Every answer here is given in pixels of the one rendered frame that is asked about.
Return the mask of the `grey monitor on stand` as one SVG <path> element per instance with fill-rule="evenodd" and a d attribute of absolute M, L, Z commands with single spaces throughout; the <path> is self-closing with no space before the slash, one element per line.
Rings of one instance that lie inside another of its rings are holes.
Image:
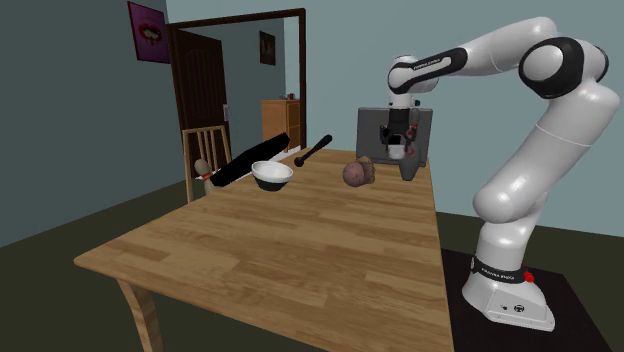
<path fill-rule="evenodd" d="M 418 155 L 407 156 L 407 135 L 393 135 L 389 144 L 380 141 L 380 126 L 387 127 L 390 108 L 359 108 L 357 123 L 356 156 L 369 157 L 374 163 L 391 164 L 399 167 L 401 178 L 411 181 L 417 171 L 427 164 L 430 129 L 433 110 L 411 107 L 409 122 L 418 125 Z"/>

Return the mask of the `wooden cabinet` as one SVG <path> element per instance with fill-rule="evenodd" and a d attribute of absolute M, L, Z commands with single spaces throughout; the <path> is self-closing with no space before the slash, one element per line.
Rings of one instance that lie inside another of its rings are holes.
<path fill-rule="evenodd" d="M 286 133 L 290 142 L 285 151 L 300 146 L 300 101 L 298 99 L 262 100 L 261 112 L 264 140 Z"/>

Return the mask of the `dark wall picture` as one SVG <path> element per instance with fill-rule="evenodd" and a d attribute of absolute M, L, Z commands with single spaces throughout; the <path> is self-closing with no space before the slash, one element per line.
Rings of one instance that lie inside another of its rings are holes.
<path fill-rule="evenodd" d="M 274 35 L 259 32 L 260 63 L 266 65 L 276 65 L 276 38 Z"/>

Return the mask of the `wooden chair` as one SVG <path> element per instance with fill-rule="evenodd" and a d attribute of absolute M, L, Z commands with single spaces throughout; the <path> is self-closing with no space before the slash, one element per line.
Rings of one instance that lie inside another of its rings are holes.
<path fill-rule="evenodd" d="M 218 152 L 220 151 L 220 149 L 216 147 L 217 132 L 220 133 L 220 140 L 223 144 L 221 150 L 223 151 L 224 157 L 222 159 L 218 157 Z M 229 135 L 224 125 L 184 129 L 181 131 L 181 133 L 184 155 L 186 200 L 188 203 L 191 203 L 194 200 L 192 181 L 192 163 L 194 162 L 194 159 L 190 146 L 190 142 L 192 141 L 191 135 L 194 135 L 195 140 L 198 142 L 199 156 L 208 163 L 212 171 L 218 171 L 221 166 L 228 164 L 232 160 L 231 148 L 229 143 Z"/>

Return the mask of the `white bowl with black base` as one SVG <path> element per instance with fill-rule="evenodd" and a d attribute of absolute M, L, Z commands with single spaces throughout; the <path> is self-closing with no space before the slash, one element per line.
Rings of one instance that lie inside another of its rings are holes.
<path fill-rule="evenodd" d="M 279 191 L 293 176 L 289 166 L 276 161 L 254 162 L 251 170 L 257 185 L 269 192 Z"/>

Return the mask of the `white bowling pin red stripe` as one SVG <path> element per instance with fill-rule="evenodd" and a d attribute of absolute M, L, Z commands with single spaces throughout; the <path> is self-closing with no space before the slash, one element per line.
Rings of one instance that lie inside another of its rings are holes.
<path fill-rule="evenodd" d="M 198 159 L 194 162 L 194 168 L 203 179 L 205 193 L 213 193 L 217 187 L 211 181 L 212 170 L 208 162 L 204 159 Z"/>

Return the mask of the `dark robot stand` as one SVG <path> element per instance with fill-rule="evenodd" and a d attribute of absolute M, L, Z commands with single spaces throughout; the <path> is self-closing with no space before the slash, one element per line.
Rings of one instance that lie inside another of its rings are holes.
<path fill-rule="evenodd" d="M 612 352 L 566 278 L 558 273 L 529 271 L 554 313 L 551 332 L 488 320 L 462 297 L 471 256 L 441 251 L 455 352 Z"/>

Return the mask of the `pink wall picture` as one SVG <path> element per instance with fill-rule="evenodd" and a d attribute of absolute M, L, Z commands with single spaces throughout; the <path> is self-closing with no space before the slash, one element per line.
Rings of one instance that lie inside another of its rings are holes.
<path fill-rule="evenodd" d="M 170 63 L 165 14 L 131 1 L 127 2 L 136 58 L 139 61 Z"/>

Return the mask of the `wooden table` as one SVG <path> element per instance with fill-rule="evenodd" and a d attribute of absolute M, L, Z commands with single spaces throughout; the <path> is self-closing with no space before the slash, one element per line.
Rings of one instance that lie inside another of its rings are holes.
<path fill-rule="evenodd" d="M 144 352 L 165 352 L 154 294 L 329 352 L 454 352 L 431 175 L 321 150 L 277 192 L 242 178 L 75 260 L 114 278 Z"/>

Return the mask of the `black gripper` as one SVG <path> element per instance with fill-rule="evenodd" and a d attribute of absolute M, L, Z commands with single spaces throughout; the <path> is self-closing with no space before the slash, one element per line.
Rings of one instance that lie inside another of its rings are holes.
<path fill-rule="evenodd" d="M 407 135 L 407 156 L 418 155 L 420 149 L 417 143 L 418 125 L 409 122 L 410 109 L 390 109 L 387 127 L 380 126 L 380 141 L 384 146 L 389 144 L 393 135 Z"/>

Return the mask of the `black pestle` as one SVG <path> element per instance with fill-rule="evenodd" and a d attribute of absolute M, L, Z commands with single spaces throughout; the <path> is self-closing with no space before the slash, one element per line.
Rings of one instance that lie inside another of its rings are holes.
<path fill-rule="evenodd" d="M 323 149 L 325 146 L 327 146 L 329 143 L 331 143 L 332 140 L 333 140 L 333 137 L 330 134 L 325 135 L 309 151 L 307 151 L 304 155 L 296 157 L 294 159 L 294 165 L 296 167 L 302 167 L 304 165 L 305 161 L 310 156 L 312 156 L 317 151 Z"/>

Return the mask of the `brown pink muffin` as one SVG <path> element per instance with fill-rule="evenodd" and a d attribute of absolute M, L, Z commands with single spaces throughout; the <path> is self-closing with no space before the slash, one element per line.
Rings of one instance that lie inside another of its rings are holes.
<path fill-rule="evenodd" d="M 375 182 L 375 166 L 372 160 L 363 156 L 348 163 L 343 170 L 343 180 L 351 187 L 360 187 Z"/>

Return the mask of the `long black flat bar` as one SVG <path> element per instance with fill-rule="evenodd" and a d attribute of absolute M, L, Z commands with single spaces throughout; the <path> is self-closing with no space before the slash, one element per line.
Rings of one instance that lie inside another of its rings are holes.
<path fill-rule="evenodd" d="M 244 152 L 209 177 L 215 187 L 225 187 L 251 172 L 252 164 L 258 161 L 269 161 L 283 151 L 290 138 L 281 133 Z"/>

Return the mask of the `dark brown door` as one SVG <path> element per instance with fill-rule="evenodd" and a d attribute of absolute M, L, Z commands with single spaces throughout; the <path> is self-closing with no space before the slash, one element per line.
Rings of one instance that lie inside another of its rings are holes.
<path fill-rule="evenodd" d="M 229 123 L 224 117 L 227 102 L 222 43 L 217 39 L 189 33 L 189 28 L 245 23 L 260 20 L 294 17 L 298 24 L 298 53 L 306 55 L 306 10 L 285 9 L 270 12 L 233 15 L 171 23 L 166 26 L 178 119 L 184 129 L 224 125 L 229 135 Z M 224 157 L 220 133 L 216 133 Z M 198 142 L 191 135 L 194 161 L 199 157 Z"/>

